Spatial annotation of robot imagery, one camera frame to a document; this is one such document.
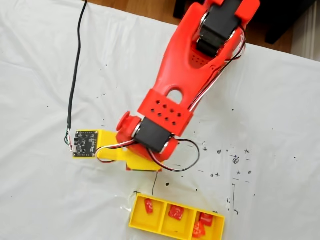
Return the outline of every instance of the red candy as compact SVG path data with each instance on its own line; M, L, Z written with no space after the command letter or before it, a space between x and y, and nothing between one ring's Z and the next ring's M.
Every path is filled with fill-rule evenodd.
M152 206L152 201L149 198L146 198L144 200L144 206L145 206L145 211L147 214L151 214L154 211L154 208Z
M201 236L206 235L205 227L200 221L196 221L193 227L192 236L194 238L200 238Z
M183 214L184 214L184 208L183 207L171 205L170 210L169 210L169 216L170 217L180 221L182 219L182 215Z
M203 224L203 225L206 225L206 226L211 226L212 225L212 220L213 220L214 216L210 215L210 214L206 214L206 213L201 213L200 214L200 222Z

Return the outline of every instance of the red object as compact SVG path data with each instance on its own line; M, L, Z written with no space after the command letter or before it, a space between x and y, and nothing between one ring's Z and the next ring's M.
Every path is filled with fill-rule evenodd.
M154 208L152 206L152 201L149 198L144 200L145 211L147 214L152 214L154 212Z
M169 210L169 216L171 218L174 218L180 221L182 219L183 214L184 214L183 207L171 205Z
M226 60L230 59L243 37L242 30L238 27L232 37L220 48L216 57L206 56L196 50L202 17L212 4L221 5L223 2L224 0L206 0L203 5L199 3L191 5L167 46L153 88L138 109L140 114L177 136L183 134L193 117L196 107L190 111L189 106L204 86L218 74L218 70L226 64ZM241 2L235 15L240 18L244 28L259 5L259 0ZM180 103L167 98L168 94L174 90L182 94ZM119 131L116 136L117 141L126 142L132 139L140 121L139 117L126 113L117 127ZM177 145L178 142L171 138L164 150L155 154L156 158L161 162L167 160ZM144 146L135 144L128 148L150 159Z
M200 222L203 223L203 225L211 227L213 219L214 219L214 216L210 214L206 214L203 212L200 214Z
M201 236L206 235L206 230L202 222L196 221L193 227L192 236L194 238L200 238Z

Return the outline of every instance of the yellow compartment box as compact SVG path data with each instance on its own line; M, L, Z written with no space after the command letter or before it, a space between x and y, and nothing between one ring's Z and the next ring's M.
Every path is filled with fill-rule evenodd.
M145 199L152 201L153 212L147 213ZM171 205L184 208L181 220L169 216ZM213 216L212 225L204 226L205 235L193 237L195 222L200 220L200 213ZM170 202L153 196L138 193L132 209L129 227L180 240L221 240L225 217L210 211Z

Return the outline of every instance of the circuit board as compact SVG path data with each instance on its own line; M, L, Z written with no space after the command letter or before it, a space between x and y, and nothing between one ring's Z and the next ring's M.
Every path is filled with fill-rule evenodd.
M77 131L74 137L73 156L94 157L97 150L97 131Z

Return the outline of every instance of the dark furniture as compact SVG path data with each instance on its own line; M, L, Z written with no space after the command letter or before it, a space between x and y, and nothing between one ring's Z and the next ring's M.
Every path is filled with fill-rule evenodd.
M252 21L269 25L265 42L274 44L316 0L260 0L260 8ZM173 16L182 19L187 2L204 0L176 0Z

